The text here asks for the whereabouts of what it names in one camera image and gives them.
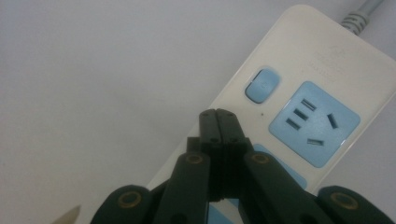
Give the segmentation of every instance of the blade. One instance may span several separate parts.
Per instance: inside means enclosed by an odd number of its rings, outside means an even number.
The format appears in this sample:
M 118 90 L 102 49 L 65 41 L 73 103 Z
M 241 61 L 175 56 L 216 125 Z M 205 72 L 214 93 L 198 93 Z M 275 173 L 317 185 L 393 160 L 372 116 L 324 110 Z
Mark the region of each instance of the blade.
M 79 215 L 80 205 L 72 208 L 70 211 L 66 212 L 63 216 L 56 219 L 51 224 L 74 224 Z

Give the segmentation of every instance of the white power strip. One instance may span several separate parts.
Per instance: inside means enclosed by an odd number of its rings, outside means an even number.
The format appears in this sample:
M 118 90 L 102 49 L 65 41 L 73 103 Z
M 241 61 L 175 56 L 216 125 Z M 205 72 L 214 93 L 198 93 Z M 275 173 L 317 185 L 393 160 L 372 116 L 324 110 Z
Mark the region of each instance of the white power strip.
M 395 94 L 395 71 L 394 60 L 338 23 L 295 6 L 210 108 L 235 113 L 255 148 L 272 153 L 314 192 Z M 198 123 L 188 136 L 199 136 Z M 186 144 L 187 138 L 149 189 L 169 178 Z

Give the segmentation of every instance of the power switch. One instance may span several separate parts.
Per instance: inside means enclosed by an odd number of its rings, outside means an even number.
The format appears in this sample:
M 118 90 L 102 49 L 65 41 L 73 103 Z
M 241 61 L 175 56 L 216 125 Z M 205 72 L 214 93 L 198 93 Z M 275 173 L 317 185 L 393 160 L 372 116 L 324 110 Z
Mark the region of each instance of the power switch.
M 262 104 L 279 83 L 279 75 L 266 68 L 262 69 L 245 90 L 247 98 L 256 104 Z

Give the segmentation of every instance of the gray cable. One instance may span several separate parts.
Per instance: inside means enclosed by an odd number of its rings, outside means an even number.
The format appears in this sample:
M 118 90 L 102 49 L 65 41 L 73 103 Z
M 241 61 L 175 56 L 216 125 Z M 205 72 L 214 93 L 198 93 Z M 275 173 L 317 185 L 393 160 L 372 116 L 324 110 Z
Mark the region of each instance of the gray cable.
M 367 16 L 370 16 L 383 1 L 384 0 L 367 0 L 363 5 L 361 5 L 359 11 L 365 13 Z
M 359 35 L 361 31 L 369 23 L 369 16 L 384 0 L 366 0 L 357 11 L 351 11 L 341 21 L 341 25 L 347 28 L 355 35 Z

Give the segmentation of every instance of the gray background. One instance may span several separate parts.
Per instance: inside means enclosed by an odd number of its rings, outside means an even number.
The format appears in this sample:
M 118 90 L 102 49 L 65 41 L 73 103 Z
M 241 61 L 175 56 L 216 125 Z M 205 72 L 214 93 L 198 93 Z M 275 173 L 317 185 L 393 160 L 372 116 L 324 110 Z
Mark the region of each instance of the gray background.
M 0 223 L 79 204 L 88 223 L 112 190 L 147 185 L 285 9 L 340 21 L 363 2 L 0 0 Z M 361 38 L 396 59 L 394 36 L 386 0 Z M 394 220 L 395 117 L 392 99 L 323 182 Z

